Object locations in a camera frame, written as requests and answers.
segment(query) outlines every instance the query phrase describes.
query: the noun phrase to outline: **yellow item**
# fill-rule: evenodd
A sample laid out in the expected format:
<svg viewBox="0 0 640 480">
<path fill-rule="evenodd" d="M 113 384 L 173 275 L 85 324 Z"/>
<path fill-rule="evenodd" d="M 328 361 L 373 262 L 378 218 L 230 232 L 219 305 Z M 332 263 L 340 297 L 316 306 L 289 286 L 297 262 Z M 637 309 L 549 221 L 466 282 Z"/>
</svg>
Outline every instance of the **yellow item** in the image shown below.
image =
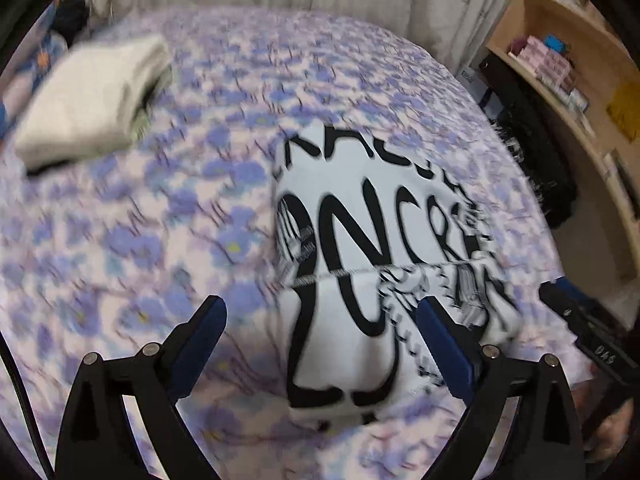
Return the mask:
<svg viewBox="0 0 640 480">
<path fill-rule="evenodd" d="M 607 112 L 618 129 L 629 140 L 634 140 L 640 134 L 640 84 L 620 85 Z"/>
</svg>

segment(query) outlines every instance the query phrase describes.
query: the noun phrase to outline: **black bag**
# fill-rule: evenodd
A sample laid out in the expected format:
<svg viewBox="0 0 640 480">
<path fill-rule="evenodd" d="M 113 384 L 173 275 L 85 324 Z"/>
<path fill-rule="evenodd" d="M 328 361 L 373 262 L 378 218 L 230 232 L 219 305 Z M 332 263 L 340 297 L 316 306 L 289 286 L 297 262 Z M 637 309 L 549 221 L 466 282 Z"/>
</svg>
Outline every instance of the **black bag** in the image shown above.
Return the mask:
<svg viewBox="0 0 640 480">
<path fill-rule="evenodd" d="M 549 227 L 555 229 L 571 217 L 578 190 L 566 156 L 537 108 L 540 100 L 495 54 L 484 59 L 480 70 L 505 107 L 495 121 L 496 131 L 528 178 Z"/>
<path fill-rule="evenodd" d="M 51 30 L 65 38 L 66 46 L 72 46 L 78 34 L 86 27 L 90 14 L 85 0 L 62 0 Z"/>
</svg>

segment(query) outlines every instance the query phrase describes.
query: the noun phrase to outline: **folded towel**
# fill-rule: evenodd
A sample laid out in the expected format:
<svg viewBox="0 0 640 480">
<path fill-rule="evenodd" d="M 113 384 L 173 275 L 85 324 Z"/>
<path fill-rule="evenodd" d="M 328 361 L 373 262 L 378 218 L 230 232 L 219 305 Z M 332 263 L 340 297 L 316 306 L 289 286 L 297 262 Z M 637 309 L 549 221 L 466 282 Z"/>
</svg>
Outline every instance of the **folded towel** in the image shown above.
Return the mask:
<svg viewBox="0 0 640 480">
<path fill-rule="evenodd" d="M 295 418 L 368 412 L 442 386 L 415 324 L 426 296 L 481 344 L 517 334 L 488 219 L 443 169 L 315 121 L 276 151 L 274 177 Z"/>
<path fill-rule="evenodd" d="M 144 95 L 170 65 L 162 36 L 81 44 L 51 72 L 15 133 L 27 170 L 129 146 Z"/>
</svg>

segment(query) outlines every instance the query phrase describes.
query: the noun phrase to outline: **purple floral pattern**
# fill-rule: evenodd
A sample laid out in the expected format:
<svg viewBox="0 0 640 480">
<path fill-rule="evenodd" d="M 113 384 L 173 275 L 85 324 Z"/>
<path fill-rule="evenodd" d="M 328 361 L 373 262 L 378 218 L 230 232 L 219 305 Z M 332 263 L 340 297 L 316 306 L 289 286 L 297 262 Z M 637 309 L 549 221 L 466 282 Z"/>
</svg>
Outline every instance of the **purple floral pattern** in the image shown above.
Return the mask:
<svg viewBox="0 0 640 480">
<path fill-rule="evenodd" d="M 515 351 L 537 358 L 553 348 L 578 378 L 583 362 L 564 324 L 536 295 L 561 274 L 536 201 L 471 97 L 424 50 L 351 18 L 263 9 L 167 9 L 124 20 L 105 40 L 149 32 L 173 47 L 176 75 L 151 133 L 128 152 L 0 186 L 13 201 L 0 215 L 0 324 L 37 392 L 51 453 L 82 355 L 135 354 L 218 294 L 227 329 L 178 408 L 222 478 L 422 477 L 462 414 L 445 390 L 366 427 L 318 433 L 290 420 L 276 346 L 271 161 L 276 143 L 313 118 L 409 147 L 464 182 L 492 216 L 516 287 L 525 326 Z M 33 461 L 4 376 L 0 400 Z"/>
</svg>

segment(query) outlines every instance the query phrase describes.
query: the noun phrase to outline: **metal screw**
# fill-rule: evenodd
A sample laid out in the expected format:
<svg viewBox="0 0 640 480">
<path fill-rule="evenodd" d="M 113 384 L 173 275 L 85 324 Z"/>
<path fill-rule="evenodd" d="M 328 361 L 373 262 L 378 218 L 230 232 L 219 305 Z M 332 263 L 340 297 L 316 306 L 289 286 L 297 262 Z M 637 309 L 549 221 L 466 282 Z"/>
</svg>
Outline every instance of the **metal screw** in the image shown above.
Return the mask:
<svg viewBox="0 0 640 480">
<path fill-rule="evenodd" d="M 92 365 L 98 360 L 98 354 L 95 352 L 89 352 L 84 356 L 82 362 L 86 365 Z"/>
<path fill-rule="evenodd" d="M 160 345 L 158 343 L 147 343 L 142 347 L 142 353 L 146 356 L 156 355 L 160 351 Z"/>
<path fill-rule="evenodd" d="M 489 359 L 495 359 L 500 355 L 500 349 L 494 345 L 485 345 L 482 347 L 482 353 Z"/>
<path fill-rule="evenodd" d="M 560 360 L 553 354 L 545 355 L 545 363 L 551 367 L 558 366 L 560 364 Z"/>
</svg>

